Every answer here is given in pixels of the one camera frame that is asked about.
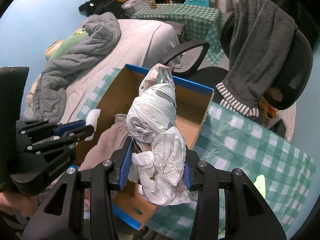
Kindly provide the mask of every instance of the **gray sweater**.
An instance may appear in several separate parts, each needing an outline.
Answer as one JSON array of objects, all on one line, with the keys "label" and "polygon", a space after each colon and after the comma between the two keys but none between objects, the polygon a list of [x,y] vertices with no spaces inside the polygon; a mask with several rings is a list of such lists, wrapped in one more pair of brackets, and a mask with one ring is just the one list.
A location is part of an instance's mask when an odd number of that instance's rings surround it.
[{"label": "gray sweater", "polygon": [[235,6],[229,72],[216,88],[221,105],[253,118],[288,55],[297,26],[270,0],[239,0]]}]

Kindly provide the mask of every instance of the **bottle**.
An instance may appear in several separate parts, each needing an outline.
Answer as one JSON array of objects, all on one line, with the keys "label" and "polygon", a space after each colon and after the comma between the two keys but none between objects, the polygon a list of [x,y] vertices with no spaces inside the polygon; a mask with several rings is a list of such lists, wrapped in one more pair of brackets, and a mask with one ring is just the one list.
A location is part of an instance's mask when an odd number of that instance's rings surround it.
[{"label": "bottle", "polygon": [[155,0],[148,0],[148,4],[149,4],[151,9],[156,9],[157,8],[157,4],[156,4]]}]

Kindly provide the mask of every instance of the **blue box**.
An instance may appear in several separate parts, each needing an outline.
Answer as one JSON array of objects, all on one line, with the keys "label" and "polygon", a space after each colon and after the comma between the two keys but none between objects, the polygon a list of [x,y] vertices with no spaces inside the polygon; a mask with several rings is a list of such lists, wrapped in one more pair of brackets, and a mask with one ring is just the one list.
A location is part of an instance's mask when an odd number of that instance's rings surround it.
[{"label": "blue box", "polygon": [[209,7],[209,0],[186,0],[186,4]]}]

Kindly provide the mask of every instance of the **white bedsheet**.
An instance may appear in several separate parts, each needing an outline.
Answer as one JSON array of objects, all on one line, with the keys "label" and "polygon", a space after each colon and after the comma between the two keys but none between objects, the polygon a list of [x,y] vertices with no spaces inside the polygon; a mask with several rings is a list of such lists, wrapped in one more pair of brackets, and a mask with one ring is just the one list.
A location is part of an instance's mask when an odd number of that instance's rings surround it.
[{"label": "white bedsheet", "polygon": [[[72,122],[84,102],[112,68],[122,69],[125,64],[150,68],[162,61],[167,52],[179,44],[171,25],[150,20],[119,20],[121,39],[115,49],[95,67],[82,71],[67,88],[67,105],[61,122]],[[24,117],[31,119],[27,107]]]}]

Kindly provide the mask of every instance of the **office chair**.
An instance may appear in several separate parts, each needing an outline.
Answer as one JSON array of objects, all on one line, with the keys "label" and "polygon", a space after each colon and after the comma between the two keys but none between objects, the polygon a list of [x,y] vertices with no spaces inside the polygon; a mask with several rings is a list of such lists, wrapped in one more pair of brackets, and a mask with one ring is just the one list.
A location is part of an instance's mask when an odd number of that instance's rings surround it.
[{"label": "office chair", "polygon": [[[235,14],[233,13],[223,25],[220,35],[220,43],[227,57],[229,57],[230,43],[234,25]],[[162,64],[167,65],[178,55],[197,47],[202,47],[202,51],[195,63],[184,72],[173,71],[172,74],[215,89],[215,86],[227,76],[228,71],[215,66],[198,70],[209,49],[209,43],[205,41],[187,41],[179,46],[176,46],[166,56],[166,59]],[[302,32],[297,29],[294,33],[287,59],[280,73],[277,75],[272,84],[272,87],[281,91],[282,100],[277,101],[269,94],[264,94],[264,98],[272,107],[278,110],[284,110],[293,105],[293,103],[303,92],[308,82],[312,68],[312,61],[312,50],[310,44]],[[222,95],[218,92],[218,90],[215,90],[212,101],[219,104],[222,99]],[[258,119],[259,120],[256,122],[261,124],[262,116],[259,116]]]}]

